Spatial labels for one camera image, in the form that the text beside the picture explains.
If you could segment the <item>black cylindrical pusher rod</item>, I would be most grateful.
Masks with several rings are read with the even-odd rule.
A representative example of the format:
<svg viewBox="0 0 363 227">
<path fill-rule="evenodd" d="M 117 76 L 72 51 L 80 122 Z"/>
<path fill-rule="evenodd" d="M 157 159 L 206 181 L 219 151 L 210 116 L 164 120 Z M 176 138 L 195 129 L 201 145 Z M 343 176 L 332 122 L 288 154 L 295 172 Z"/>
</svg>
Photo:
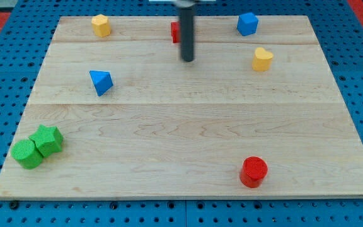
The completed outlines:
<svg viewBox="0 0 363 227">
<path fill-rule="evenodd" d="M 176 0 L 180 24 L 180 55 L 185 62 L 195 59 L 195 2 L 191 0 Z"/>
</svg>

